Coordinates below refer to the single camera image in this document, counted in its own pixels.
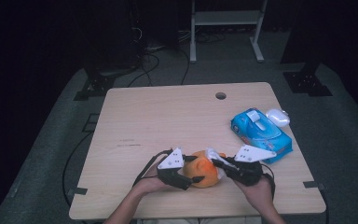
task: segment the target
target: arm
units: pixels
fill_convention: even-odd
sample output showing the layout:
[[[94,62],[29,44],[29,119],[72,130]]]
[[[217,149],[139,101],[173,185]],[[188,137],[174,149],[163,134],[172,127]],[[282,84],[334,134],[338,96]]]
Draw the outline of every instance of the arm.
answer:
[[[249,187],[244,186],[238,181],[234,181],[234,183],[240,188],[243,194],[245,194],[248,202],[260,213],[267,223],[285,223],[272,202],[271,186],[264,176],[261,177],[256,185]]]
[[[143,178],[135,186],[133,186],[118,208],[103,224],[130,223],[136,209],[138,208],[139,202],[145,195],[163,189],[172,188],[157,178],[156,164],[150,167],[145,176],[151,178]]]

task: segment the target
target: hole in table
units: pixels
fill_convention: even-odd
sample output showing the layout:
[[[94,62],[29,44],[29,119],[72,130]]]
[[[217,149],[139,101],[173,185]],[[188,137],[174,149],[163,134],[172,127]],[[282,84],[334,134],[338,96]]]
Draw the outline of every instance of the hole in table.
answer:
[[[217,99],[219,99],[219,100],[224,100],[224,99],[226,99],[226,94],[225,93],[223,93],[223,92],[218,92],[216,95],[216,98]]]

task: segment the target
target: table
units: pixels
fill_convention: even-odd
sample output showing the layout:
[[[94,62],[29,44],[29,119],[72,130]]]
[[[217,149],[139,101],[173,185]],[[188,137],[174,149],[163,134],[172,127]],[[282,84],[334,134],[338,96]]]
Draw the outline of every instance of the table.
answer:
[[[263,0],[260,10],[237,11],[196,11],[196,0],[192,0],[190,28],[190,61],[197,61],[196,26],[198,25],[244,25],[255,24],[255,35],[250,37],[255,57],[259,63],[264,62],[263,54],[258,47],[258,37],[263,24],[267,1]]]
[[[231,119],[257,107],[280,108],[268,83],[123,88],[110,90],[86,158],[72,219],[107,218],[130,190],[147,162],[162,150],[181,147],[186,155],[212,147],[233,156],[243,142],[230,130]],[[269,167],[277,185],[275,205],[281,214],[316,214],[325,210],[310,170],[289,126],[293,152]],[[149,194],[136,218],[258,216],[228,178],[207,189],[174,189]]]

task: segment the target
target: dark background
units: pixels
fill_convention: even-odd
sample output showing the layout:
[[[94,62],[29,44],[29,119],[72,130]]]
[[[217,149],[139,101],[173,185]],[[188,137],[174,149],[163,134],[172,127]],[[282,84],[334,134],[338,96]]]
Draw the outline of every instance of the dark background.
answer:
[[[198,0],[203,10],[258,7],[257,1]],[[49,111],[85,60],[130,67],[145,41],[175,47],[188,29],[190,1],[0,0],[0,203],[32,148]],[[270,0],[263,30],[292,29],[282,63],[310,54],[334,69],[358,103],[358,1]]]

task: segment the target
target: blue package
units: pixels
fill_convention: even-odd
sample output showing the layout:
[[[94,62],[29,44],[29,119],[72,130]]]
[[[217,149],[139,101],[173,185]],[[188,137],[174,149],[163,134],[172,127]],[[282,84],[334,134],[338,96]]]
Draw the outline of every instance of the blue package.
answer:
[[[247,145],[274,151],[277,156],[263,160],[273,163],[293,151],[292,139],[256,108],[234,117],[231,130]]]

